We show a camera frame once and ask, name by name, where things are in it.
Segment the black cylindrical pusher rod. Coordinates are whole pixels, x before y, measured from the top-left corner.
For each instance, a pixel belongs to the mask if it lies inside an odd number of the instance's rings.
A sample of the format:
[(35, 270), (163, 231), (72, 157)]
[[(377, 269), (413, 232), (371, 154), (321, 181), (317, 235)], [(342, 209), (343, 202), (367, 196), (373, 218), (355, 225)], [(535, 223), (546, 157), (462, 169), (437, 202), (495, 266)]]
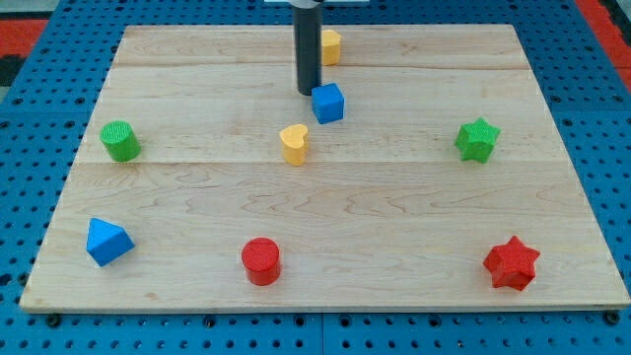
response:
[(293, 3), (292, 17), (300, 94), (310, 96), (321, 85), (321, 8), (319, 3)]

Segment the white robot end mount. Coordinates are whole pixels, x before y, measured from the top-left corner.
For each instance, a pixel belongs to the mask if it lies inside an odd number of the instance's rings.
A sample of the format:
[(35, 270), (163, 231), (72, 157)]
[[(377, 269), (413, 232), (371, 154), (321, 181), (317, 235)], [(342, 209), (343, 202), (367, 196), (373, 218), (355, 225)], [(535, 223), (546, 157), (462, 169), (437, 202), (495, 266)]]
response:
[(265, 6), (295, 6), (303, 9), (310, 9), (315, 6), (332, 7), (365, 7), (370, 4), (370, 0), (263, 0)]

